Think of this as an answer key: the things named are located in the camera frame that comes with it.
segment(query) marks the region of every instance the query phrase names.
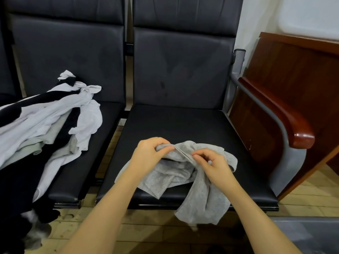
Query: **chair seat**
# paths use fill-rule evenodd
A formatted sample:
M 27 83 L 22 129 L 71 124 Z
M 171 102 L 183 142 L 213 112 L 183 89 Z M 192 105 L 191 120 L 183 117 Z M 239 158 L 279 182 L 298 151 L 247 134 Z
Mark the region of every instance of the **chair seat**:
M 92 134 L 88 151 L 76 160 L 62 166 L 48 189 L 48 197 L 61 204 L 78 205 L 95 177 L 125 105 L 117 102 L 99 102 L 102 125 Z
M 191 140 L 223 147 L 238 159 L 234 175 L 251 198 L 264 210 L 278 208 L 276 196 L 267 182 L 255 173 L 255 161 L 222 111 L 150 105 L 132 107 L 97 195 L 97 201 L 112 187 L 138 142 L 154 136 L 163 137 L 172 144 Z M 191 185 L 190 183 L 168 188 L 159 200 L 137 189 L 129 208 L 177 209 L 187 196 Z

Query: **brown wooden armrest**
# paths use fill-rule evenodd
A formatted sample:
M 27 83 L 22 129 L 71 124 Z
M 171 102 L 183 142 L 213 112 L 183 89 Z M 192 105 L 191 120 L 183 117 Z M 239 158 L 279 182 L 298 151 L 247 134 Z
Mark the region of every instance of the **brown wooden armrest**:
M 308 121 L 298 111 L 246 77 L 240 77 L 239 82 L 281 120 L 286 128 L 290 147 L 296 149 L 312 147 L 315 140 L 314 132 Z

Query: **armrest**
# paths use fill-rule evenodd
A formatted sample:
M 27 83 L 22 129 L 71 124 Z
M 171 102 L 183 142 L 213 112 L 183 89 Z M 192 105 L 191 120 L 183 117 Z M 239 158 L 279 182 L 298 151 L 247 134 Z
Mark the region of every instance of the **armrest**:
M 232 73 L 231 79 L 273 119 L 274 115 L 280 120 L 287 132 L 288 143 L 291 148 L 309 149 L 312 147 L 315 141 L 314 132 L 308 121 L 298 111 L 274 96 L 263 86 L 250 81 L 246 77 L 239 77 L 239 74 Z

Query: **left hand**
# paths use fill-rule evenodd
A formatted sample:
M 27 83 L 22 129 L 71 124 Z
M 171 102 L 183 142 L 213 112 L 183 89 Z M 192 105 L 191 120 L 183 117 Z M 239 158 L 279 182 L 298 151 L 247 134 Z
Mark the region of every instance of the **left hand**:
M 138 176 L 141 180 L 155 167 L 159 160 L 170 151 L 175 150 L 173 146 L 167 146 L 159 151 L 155 151 L 155 147 L 160 144 L 170 144 L 170 142 L 161 137 L 153 137 L 140 141 L 134 150 L 126 170 L 130 171 L 132 175 Z

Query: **floor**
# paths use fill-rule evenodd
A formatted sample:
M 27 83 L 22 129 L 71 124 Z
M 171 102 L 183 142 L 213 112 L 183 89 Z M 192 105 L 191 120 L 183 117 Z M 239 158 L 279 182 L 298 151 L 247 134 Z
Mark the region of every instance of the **floor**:
M 104 177 L 123 126 L 118 126 L 106 151 L 97 177 Z M 29 254 L 55 254 L 95 205 L 94 193 L 88 193 L 82 208 L 62 209 L 51 223 L 53 228 L 43 246 Z M 339 217 L 339 176 L 325 165 L 287 195 L 279 204 L 279 212 L 269 216 L 336 216 Z M 235 212 L 227 212 L 218 226 L 205 225 L 190 228 L 179 221 L 173 211 L 127 210 L 118 235 L 114 254 L 202 254 L 212 244 L 223 245 L 228 253 L 243 247 L 246 239 L 234 237 L 230 231 L 238 221 Z

